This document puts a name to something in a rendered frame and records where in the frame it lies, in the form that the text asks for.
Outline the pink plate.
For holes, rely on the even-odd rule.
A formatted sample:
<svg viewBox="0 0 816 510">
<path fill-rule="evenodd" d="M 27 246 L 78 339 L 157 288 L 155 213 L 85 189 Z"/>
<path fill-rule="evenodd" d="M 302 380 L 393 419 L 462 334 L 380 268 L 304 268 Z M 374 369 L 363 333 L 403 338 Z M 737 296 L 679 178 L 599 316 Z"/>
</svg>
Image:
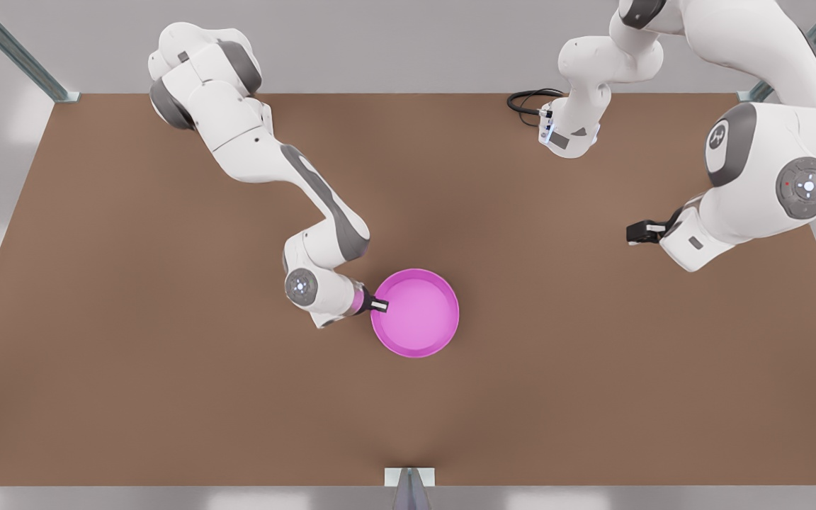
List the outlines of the pink plate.
<svg viewBox="0 0 816 510">
<path fill-rule="evenodd" d="M 457 332 L 457 296 L 451 285 L 433 271 L 398 271 L 382 282 L 375 298 L 385 301 L 387 307 L 371 311 L 373 332 L 385 348 L 400 356 L 434 355 Z"/>
</svg>

